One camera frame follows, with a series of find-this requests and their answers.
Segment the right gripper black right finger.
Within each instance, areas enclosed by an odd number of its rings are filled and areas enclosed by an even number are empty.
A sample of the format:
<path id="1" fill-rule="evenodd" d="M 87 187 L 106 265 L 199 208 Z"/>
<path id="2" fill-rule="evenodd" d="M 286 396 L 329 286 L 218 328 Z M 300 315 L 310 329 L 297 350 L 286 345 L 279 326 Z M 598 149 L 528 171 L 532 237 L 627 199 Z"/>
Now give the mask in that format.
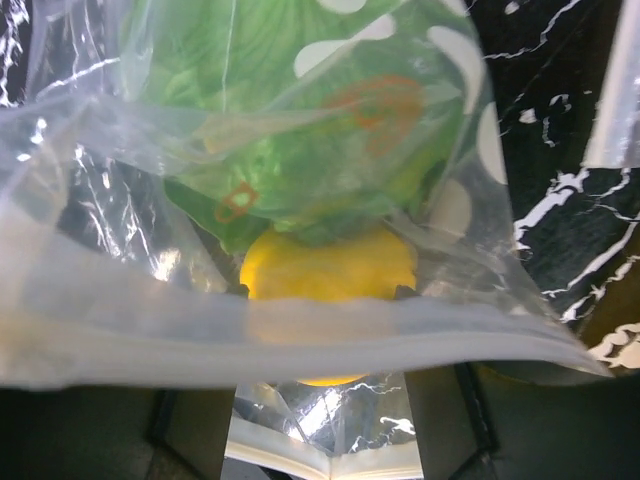
<path id="1" fill-rule="evenodd" d="M 496 479 L 498 443 L 468 363 L 404 374 L 423 477 Z"/>

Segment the green fake bok choy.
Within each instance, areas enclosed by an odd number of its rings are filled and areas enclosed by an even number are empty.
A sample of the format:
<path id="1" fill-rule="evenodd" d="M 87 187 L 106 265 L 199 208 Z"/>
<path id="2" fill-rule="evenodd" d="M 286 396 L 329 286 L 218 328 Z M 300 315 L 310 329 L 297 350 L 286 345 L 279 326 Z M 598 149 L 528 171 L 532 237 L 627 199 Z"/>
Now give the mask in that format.
<path id="1" fill-rule="evenodd" d="M 179 125 L 165 192 L 224 250 L 331 244 L 446 171 L 469 97 L 446 34 L 475 38 L 441 1 L 136 1 L 122 89 Z"/>

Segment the yellow fake lemon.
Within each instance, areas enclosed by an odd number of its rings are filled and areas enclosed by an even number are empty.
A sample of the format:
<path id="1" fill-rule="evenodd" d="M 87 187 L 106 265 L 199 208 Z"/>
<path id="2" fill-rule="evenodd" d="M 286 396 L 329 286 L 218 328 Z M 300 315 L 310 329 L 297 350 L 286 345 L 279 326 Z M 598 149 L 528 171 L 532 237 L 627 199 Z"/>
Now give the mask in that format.
<path id="1" fill-rule="evenodd" d="M 267 230 L 249 248 L 239 280 L 249 300 L 302 298 L 323 303 L 344 303 L 360 298 L 395 300 L 396 288 L 415 289 L 415 249 L 382 226 L 355 237 L 318 247 L 303 245 L 289 236 Z M 294 327 L 274 330 L 253 321 L 253 332 L 270 343 L 311 340 L 337 343 L 346 337 L 385 337 L 388 321 L 367 319 L 353 323 L 297 321 Z"/>

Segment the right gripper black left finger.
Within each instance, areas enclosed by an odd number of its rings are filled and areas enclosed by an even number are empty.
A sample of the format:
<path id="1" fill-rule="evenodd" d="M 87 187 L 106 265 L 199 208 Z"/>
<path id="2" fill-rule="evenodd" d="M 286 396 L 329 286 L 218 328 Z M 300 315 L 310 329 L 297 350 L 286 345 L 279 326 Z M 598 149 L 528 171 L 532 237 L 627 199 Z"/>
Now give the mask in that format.
<path id="1" fill-rule="evenodd" d="M 161 389 L 147 439 L 147 479 L 219 479 L 232 416 L 233 389 Z"/>

